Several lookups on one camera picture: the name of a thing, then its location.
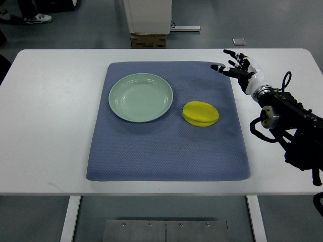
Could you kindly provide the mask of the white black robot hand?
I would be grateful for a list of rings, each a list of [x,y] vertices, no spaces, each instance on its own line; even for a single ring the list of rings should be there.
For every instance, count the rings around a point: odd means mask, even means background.
[[[242,91],[256,100],[256,93],[261,88],[268,86],[268,83],[264,79],[263,71],[252,58],[243,53],[229,49],[224,49],[223,52],[235,59],[235,62],[228,61],[232,67],[216,64],[212,64],[210,67],[220,74],[237,79]]]

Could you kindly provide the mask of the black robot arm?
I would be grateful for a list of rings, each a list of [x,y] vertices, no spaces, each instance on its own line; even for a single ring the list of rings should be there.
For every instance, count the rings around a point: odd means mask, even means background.
[[[285,162],[312,171],[312,183],[321,186],[322,118],[306,110],[285,89],[292,74],[286,72],[280,89],[265,88],[257,94],[262,110],[250,123],[250,131],[258,138],[279,143],[285,150]]]

